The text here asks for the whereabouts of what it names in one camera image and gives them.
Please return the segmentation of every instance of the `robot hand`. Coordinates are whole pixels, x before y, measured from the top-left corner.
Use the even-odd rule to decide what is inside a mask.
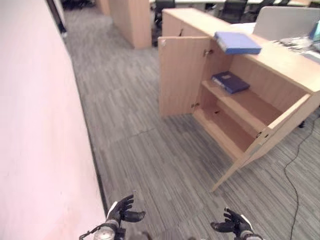
[[[116,220],[119,225],[121,220],[130,223],[140,222],[145,217],[146,212],[128,211],[132,208],[132,204],[134,203],[133,198],[134,195],[130,195],[123,198],[121,201],[115,201],[107,214],[106,220]]]
[[[219,233],[234,233],[235,240],[263,240],[263,238],[253,233],[253,228],[249,220],[229,208],[225,208],[226,213],[224,222],[212,222],[210,225],[213,230]]]

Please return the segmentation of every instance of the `wooden partition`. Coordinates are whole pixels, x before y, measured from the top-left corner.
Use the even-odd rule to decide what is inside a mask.
[[[109,0],[109,6],[114,24],[135,49],[151,47],[149,0]]]
[[[95,3],[104,15],[110,15],[109,0],[95,0]]]

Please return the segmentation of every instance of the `black glove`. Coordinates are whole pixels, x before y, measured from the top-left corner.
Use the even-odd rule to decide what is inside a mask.
[[[121,201],[114,202],[108,212],[107,220],[114,219],[119,223],[121,220],[130,223],[136,223],[141,221],[145,215],[145,211],[135,212],[135,211],[128,211],[132,208],[132,204],[134,203],[134,195],[127,196],[123,198]]]
[[[240,237],[241,232],[253,231],[250,222],[242,215],[230,210],[224,209],[227,213],[224,213],[225,217],[222,223],[212,222],[211,227],[219,233],[234,233],[237,238]]]

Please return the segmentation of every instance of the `office chair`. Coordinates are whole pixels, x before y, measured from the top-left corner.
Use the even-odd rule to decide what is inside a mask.
[[[281,2],[279,2],[279,3],[277,4],[277,6],[279,6],[279,7],[286,7],[289,2],[290,2],[290,0],[281,0]]]
[[[223,8],[219,12],[219,18],[231,23],[237,24],[240,22],[248,0],[226,0]]]
[[[155,0],[154,24],[162,29],[162,10],[176,7],[175,0]]]
[[[316,1],[310,2],[309,8],[320,8],[320,2],[316,2]]]
[[[251,18],[251,20],[253,22],[255,22],[258,18],[258,15],[259,15],[261,9],[266,6],[273,6],[274,2],[275,2],[275,0],[263,0],[262,2],[259,3],[258,7],[255,10],[250,10],[246,14]]]
[[[61,0],[64,10],[91,8],[94,6],[92,0]]]

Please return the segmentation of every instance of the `cabinet shelf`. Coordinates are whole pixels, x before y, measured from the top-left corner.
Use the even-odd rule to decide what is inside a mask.
[[[193,116],[234,161],[240,158],[255,140],[217,106],[197,108]]]
[[[248,124],[253,129],[251,131],[253,134],[261,132],[282,114],[250,89],[229,94],[211,80],[203,81],[202,85],[218,99],[219,107],[224,109],[230,117],[236,115],[242,122]]]

